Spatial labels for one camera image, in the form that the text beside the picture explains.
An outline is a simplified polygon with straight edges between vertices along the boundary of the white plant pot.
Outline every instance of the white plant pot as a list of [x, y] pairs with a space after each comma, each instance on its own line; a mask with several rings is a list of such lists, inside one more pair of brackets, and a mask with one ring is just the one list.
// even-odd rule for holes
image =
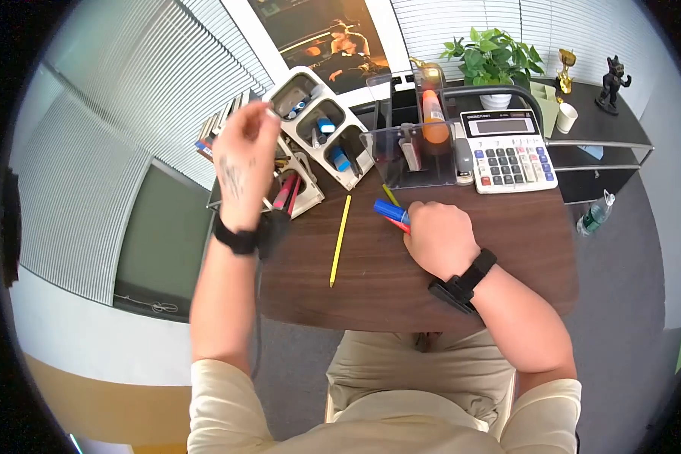
[[479, 100], [484, 110], [502, 110], [510, 105], [512, 95], [481, 95]]

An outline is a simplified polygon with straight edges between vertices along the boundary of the paper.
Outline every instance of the paper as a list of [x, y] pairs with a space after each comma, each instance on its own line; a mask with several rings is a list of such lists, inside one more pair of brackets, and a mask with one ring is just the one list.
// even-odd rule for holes
[[603, 147], [599, 145], [578, 145], [578, 148], [597, 160], [603, 159]]

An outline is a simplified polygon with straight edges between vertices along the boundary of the window blind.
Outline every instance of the window blind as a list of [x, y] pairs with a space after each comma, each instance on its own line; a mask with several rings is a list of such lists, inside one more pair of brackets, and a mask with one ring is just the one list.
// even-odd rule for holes
[[202, 122], [263, 86], [175, 0], [77, 3], [40, 70], [51, 80], [28, 91], [11, 150], [22, 197], [20, 262], [111, 304], [148, 162], [155, 156], [211, 188], [213, 166], [194, 149]]
[[640, 118], [657, 82], [656, 71], [665, 48], [644, 12], [633, 0], [391, 0], [409, 54], [438, 62], [449, 79], [462, 78], [458, 61], [438, 55], [443, 43], [469, 37], [478, 30], [500, 28], [515, 40], [535, 45], [545, 77], [562, 68], [558, 49], [573, 50], [574, 80], [600, 85], [608, 72], [606, 58], [616, 54], [633, 78], [620, 95]]
[[256, 91], [257, 95], [262, 96], [272, 88], [269, 74], [219, 0], [183, 0], [183, 3], [260, 83], [262, 90]]
[[20, 264], [111, 304], [123, 225], [148, 162], [148, 154], [63, 90], [25, 146], [11, 152], [22, 212]]

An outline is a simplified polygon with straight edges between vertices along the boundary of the beige shirt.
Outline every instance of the beige shirt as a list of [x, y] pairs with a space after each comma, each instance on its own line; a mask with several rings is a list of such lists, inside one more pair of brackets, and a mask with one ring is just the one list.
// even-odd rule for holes
[[500, 441], [452, 401], [408, 390], [362, 397], [335, 422], [276, 442], [249, 377], [225, 362], [202, 359], [191, 365], [190, 416], [189, 454], [574, 454], [580, 382], [566, 378], [527, 391], [515, 402]]

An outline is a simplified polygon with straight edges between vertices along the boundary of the orange bottle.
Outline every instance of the orange bottle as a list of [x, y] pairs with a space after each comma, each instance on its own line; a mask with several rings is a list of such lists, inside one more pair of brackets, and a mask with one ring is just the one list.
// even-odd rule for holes
[[442, 105], [434, 90], [426, 90], [421, 96], [423, 101], [424, 126], [422, 132], [424, 138], [433, 144], [441, 144], [449, 139], [449, 127], [446, 124], [434, 125], [439, 121], [445, 121]]

